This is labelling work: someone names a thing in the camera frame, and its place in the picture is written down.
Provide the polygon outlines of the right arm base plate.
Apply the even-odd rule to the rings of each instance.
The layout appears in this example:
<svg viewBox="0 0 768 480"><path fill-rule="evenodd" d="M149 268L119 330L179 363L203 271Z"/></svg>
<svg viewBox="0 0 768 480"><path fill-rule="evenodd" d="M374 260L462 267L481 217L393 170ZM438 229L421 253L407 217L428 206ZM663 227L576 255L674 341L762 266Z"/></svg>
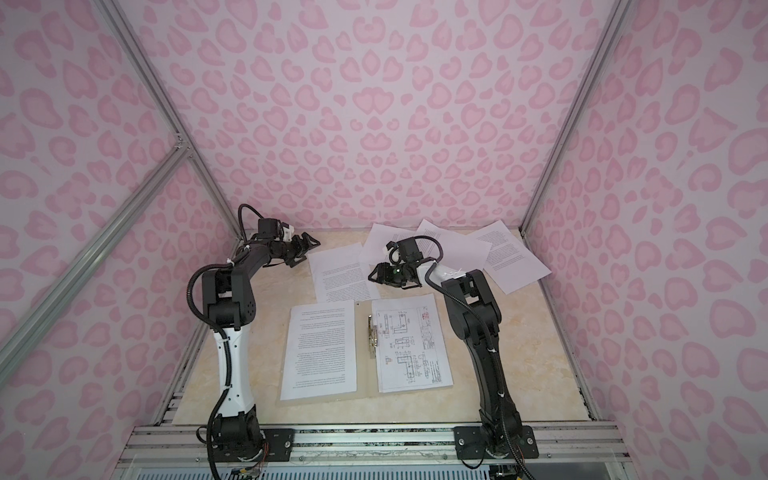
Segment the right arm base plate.
<svg viewBox="0 0 768 480"><path fill-rule="evenodd" d="M452 428L452 433L456 456L460 460L514 459L505 438L500 437L493 443L481 426L457 426ZM524 461L540 456L534 430L529 425L523 425L519 433L513 434L511 443Z"/></svg>

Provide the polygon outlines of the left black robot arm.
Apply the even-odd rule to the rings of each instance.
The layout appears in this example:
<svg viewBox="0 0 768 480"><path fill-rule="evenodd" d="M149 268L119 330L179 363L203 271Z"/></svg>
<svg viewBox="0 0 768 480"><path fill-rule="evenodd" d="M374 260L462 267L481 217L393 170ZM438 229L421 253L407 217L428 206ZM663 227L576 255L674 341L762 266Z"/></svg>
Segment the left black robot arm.
<svg viewBox="0 0 768 480"><path fill-rule="evenodd" d="M293 268L321 242L289 224L260 218L256 232L223 264L198 269L187 287L191 312L212 332L219 365L219 397L201 438L210 464L267 457L248 373L248 337L257 305L251 279L273 260Z"/></svg>

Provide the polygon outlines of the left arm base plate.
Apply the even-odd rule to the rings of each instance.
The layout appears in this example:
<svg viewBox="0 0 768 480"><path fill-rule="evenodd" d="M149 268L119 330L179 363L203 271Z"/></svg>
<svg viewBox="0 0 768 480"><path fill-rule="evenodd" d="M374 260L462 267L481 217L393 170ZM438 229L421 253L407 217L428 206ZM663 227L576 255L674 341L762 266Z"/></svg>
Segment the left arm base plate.
<svg viewBox="0 0 768 480"><path fill-rule="evenodd" d="M266 428L262 430L263 445L266 447L266 462L288 462L291 458L296 430L292 428ZM215 447L213 458L216 462L255 463L263 458L257 451L245 447Z"/></svg>

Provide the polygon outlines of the large text sheet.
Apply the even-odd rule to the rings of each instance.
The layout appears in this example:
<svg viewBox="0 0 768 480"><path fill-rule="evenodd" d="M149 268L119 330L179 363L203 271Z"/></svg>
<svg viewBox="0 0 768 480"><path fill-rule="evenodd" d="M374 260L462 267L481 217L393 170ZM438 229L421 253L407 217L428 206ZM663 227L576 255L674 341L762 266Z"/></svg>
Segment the large text sheet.
<svg viewBox="0 0 768 480"><path fill-rule="evenodd" d="M355 302L295 306L290 312L282 401L357 390Z"/></svg>

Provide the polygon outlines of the beige paper folder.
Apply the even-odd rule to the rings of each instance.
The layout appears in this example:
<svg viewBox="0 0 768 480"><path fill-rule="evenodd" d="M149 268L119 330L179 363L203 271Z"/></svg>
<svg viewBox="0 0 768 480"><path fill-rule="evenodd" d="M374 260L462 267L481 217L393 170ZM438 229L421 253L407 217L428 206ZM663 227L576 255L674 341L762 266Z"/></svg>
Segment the beige paper folder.
<svg viewBox="0 0 768 480"><path fill-rule="evenodd" d="M279 401L282 403L319 403L385 395L379 392L375 360L376 332L372 320L372 302L355 302L355 336L357 355L357 390L353 393L315 397L304 400Z"/></svg>

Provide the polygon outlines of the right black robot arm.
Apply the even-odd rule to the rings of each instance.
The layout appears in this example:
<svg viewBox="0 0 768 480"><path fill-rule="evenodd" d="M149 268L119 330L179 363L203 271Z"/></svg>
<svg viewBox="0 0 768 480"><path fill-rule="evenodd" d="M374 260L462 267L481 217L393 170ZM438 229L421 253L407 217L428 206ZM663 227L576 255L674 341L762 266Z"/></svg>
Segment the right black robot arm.
<svg viewBox="0 0 768 480"><path fill-rule="evenodd" d="M512 399L499 352L501 310L484 273L478 269L443 278L439 241L415 235L386 244L388 259L368 280L402 290L427 285L443 295L449 323L466 345L476 376L485 448L496 458L523 464L523 422Z"/></svg>

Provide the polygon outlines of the diagram sheet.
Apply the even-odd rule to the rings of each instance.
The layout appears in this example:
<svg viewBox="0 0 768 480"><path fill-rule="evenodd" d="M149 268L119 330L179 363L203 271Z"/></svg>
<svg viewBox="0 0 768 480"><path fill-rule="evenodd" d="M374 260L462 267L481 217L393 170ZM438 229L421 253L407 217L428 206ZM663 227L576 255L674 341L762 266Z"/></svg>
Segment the diagram sheet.
<svg viewBox="0 0 768 480"><path fill-rule="evenodd" d="M372 302L382 394L451 387L452 372L432 294Z"/></svg>

